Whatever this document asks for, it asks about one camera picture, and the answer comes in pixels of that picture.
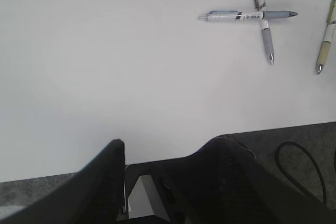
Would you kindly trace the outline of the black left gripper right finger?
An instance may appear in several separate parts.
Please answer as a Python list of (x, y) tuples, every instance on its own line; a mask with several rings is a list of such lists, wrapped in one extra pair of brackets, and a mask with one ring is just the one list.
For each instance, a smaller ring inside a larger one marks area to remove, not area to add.
[(185, 161), (201, 223), (335, 223), (335, 212), (287, 186), (225, 137)]

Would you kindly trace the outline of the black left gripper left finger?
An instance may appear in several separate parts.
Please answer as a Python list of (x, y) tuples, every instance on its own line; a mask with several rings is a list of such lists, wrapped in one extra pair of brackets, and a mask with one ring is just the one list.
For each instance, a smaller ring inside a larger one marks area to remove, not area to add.
[(113, 140), (65, 184), (1, 223), (116, 223), (124, 176), (124, 143)]

